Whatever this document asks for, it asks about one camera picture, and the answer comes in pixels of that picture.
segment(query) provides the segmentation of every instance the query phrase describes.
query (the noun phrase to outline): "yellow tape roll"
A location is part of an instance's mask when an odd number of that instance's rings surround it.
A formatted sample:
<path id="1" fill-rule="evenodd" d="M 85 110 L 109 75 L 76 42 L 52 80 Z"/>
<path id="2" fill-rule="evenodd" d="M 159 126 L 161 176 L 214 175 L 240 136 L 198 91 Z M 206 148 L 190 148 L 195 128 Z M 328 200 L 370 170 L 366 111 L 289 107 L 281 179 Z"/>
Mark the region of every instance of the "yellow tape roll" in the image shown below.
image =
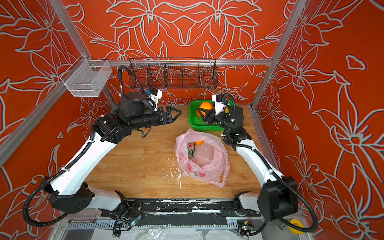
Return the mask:
<path id="1" fill-rule="evenodd" d="M 290 221 L 291 224 L 295 224 L 296 226 L 298 227 L 304 227 L 304 225 L 301 223 L 301 221 L 297 220 L 297 219 L 292 219 Z M 294 234 L 297 234 L 297 235 L 300 235 L 300 234 L 303 234 L 303 232 L 299 231 L 299 230 L 296 230 L 296 229 L 293 229 L 291 228 L 290 226 L 289 227 L 289 230 L 291 230 L 291 232 L 293 232 Z"/>

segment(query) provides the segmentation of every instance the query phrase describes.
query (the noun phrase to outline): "red wall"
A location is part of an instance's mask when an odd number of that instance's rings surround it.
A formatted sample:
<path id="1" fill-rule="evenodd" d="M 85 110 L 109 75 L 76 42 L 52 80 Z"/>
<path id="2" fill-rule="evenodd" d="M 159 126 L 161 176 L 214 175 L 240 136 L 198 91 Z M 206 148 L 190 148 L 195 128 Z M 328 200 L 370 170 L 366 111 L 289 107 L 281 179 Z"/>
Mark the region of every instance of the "red wall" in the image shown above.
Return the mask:
<path id="1" fill-rule="evenodd" d="M 94 59 L 138 57 L 270 58 L 294 1 L 63 0 Z M 229 91 L 251 103 L 266 66 L 219 68 L 216 90 L 167 90 L 165 103 L 188 104 Z M 118 80 L 108 85 L 119 100 Z"/>
<path id="2" fill-rule="evenodd" d="M 0 144 L 59 84 L 80 54 L 48 0 L 0 4 Z M 104 96 L 75 98 L 66 92 L 0 170 L 0 239 L 48 239 L 52 227 L 28 226 L 21 209 L 42 177 L 52 176 L 83 145 L 90 124 L 109 113 Z M 58 216 L 43 191 L 31 204 L 39 221 Z"/>
<path id="3" fill-rule="evenodd" d="M 383 1 L 308 1 L 257 106 L 317 239 L 384 238 Z"/>
<path id="4" fill-rule="evenodd" d="M 52 91 L 59 77 L 80 56 L 47 2 L 1 2 L 0 144 Z"/>

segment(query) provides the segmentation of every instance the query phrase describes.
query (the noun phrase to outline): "wooden table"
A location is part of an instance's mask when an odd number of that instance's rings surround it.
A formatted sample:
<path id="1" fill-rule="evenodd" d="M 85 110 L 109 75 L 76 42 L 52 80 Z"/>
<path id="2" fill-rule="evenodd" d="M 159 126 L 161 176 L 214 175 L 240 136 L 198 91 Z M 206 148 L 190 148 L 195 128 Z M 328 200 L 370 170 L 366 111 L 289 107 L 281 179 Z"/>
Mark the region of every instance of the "wooden table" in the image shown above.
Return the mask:
<path id="1" fill-rule="evenodd" d="M 180 177 L 182 173 L 174 155 L 176 137 L 191 126 L 188 122 L 188 106 L 175 106 L 183 114 L 172 124 L 153 127 L 148 136 L 141 139 L 141 132 L 133 131 L 112 149 L 88 175 L 86 182 L 104 190 L 119 190 L 129 198 L 233 198 L 236 193 L 259 193 L 260 184 L 245 162 L 230 146 L 230 171 L 223 188 Z M 244 128 L 261 149 L 247 107 L 244 109 Z M 220 137 L 222 132 L 209 132 Z"/>

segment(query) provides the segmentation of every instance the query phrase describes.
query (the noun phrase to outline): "plastic bag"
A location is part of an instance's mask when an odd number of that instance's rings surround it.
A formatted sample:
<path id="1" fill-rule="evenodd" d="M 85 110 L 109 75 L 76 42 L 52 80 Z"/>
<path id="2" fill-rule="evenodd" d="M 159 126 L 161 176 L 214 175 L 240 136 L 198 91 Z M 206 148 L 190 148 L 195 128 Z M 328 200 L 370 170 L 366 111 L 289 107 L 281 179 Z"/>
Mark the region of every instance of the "plastic bag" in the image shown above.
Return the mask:
<path id="1" fill-rule="evenodd" d="M 204 143 L 192 151 L 196 141 Z M 224 187 L 229 172 L 229 161 L 227 150 L 220 138 L 189 129 L 176 138 L 174 151 L 177 162 L 183 170 L 183 177 L 189 176 Z M 220 182 L 220 175 L 223 172 L 223 181 Z"/>

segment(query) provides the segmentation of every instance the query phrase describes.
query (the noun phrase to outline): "aluminum frame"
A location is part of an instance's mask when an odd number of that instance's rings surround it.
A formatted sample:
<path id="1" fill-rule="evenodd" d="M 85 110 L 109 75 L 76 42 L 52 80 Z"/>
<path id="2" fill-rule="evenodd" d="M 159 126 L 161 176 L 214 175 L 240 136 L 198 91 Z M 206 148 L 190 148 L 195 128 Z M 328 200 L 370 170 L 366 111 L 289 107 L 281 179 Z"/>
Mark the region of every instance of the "aluminum frame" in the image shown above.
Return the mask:
<path id="1" fill-rule="evenodd" d="M 55 13 L 60 18 L 61 22 L 63 23 L 65 29 L 67 30 L 68 34 L 70 35 L 73 43 L 79 50 L 80 54 L 83 56 L 86 60 L 93 60 L 91 53 L 89 52 L 87 46 L 85 45 L 85 42 L 81 38 L 79 32 L 76 29 L 75 24 L 72 22 L 70 15 L 67 12 L 67 9 L 65 8 L 64 4 L 61 0 L 49 0 L 53 9 L 55 10 Z M 111 107 L 114 107 L 117 102 L 115 98 L 112 96 L 111 91 L 105 85 L 103 87 L 102 92 L 105 94 L 109 104 Z"/>
<path id="2" fill-rule="evenodd" d="M 262 152 L 264 157 L 269 161 L 270 164 L 272 164 L 276 169 L 279 169 L 277 162 L 275 160 L 275 157 L 273 156 L 273 152 L 271 147 L 268 144 L 268 139 L 266 138 L 266 135 L 264 133 L 262 124 L 260 122 L 259 116 L 257 116 L 256 111 L 252 110 L 251 108 L 248 109 L 251 113 L 251 119 L 253 122 L 253 127 L 255 128 L 257 137 L 259 138 L 259 143 L 262 147 Z"/>
<path id="3" fill-rule="evenodd" d="M 111 67 L 118 67 L 119 65 L 129 66 L 131 63 L 206 63 L 207 59 L 189 59 L 189 60 L 109 60 Z M 101 67 L 104 64 L 105 60 L 90 60 L 89 64 L 95 67 Z M 245 65 L 271 65 L 272 59 L 217 59 L 216 66 L 245 66 Z"/>
<path id="4" fill-rule="evenodd" d="M 0 146 L 0 167 L 16 151 L 24 139 L 36 127 L 40 120 L 61 98 L 67 88 L 63 83 L 59 83 L 52 92 L 26 117 L 26 119 L 16 128 L 16 130 Z"/>
<path id="5" fill-rule="evenodd" d="M 268 81 L 272 77 L 273 72 L 275 71 L 277 64 L 279 63 L 279 60 L 283 54 L 284 48 L 288 43 L 288 40 L 293 32 L 293 29 L 295 28 L 296 22 L 300 17 L 301 12 L 304 9 L 304 6 L 306 5 L 307 0 L 298 0 L 293 7 L 292 13 L 288 18 L 288 21 L 286 23 L 286 27 L 284 28 L 284 31 L 281 35 L 280 41 L 277 44 L 276 50 L 273 53 L 272 56 L 272 63 L 268 67 L 262 82 L 260 83 L 259 90 L 257 91 L 255 98 L 252 101 L 252 109 L 255 110 L 257 103 L 260 101 L 263 92 L 268 84 Z"/>

